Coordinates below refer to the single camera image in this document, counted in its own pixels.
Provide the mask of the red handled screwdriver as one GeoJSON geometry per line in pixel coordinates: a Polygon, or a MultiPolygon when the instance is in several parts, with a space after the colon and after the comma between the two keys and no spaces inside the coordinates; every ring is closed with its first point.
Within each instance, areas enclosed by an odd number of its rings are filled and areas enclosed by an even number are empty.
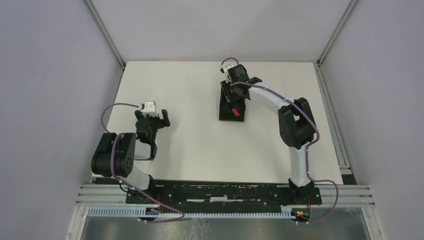
{"type": "Polygon", "coordinates": [[[231,112],[233,113],[234,116],[239,117],[240,116],[240,112],[238,111],[238,109],[236,107],[232,107],[231,108],[231,112]]]}

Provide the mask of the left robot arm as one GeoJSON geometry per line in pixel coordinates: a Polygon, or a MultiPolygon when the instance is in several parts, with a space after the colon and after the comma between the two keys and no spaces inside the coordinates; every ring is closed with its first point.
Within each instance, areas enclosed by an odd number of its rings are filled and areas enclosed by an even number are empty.
{"type": "Polygon", "coordinates": [[[135,132],[118,136],[114,132],[102,135],[91,160],[95,175],[114,178],[130,188],[147,190],[153,177],[135,166],[135,161],[153,161],[157,154],[156,138],[159,129],[171,125],[166,109],[158,114],[135,111],[135,132]]]}

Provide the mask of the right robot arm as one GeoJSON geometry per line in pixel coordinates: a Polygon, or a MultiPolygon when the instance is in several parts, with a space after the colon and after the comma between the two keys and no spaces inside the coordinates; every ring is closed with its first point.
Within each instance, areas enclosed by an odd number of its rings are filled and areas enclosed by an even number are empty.
{"type": "Polygon", "coordinates": [[[308,100],[304,97],[292,99],[275,92],[260,78],[249,77],[242,64],[222,63],[220,72],[226,75],[226,79],[220,83],[218,119],[243,122],[247,100],[257,102],[276,114],[279,135],[289,148],[289,189],[296,197],[309,194],[314,183],[308,177],[306,152],[319,134],[308,100]]]}

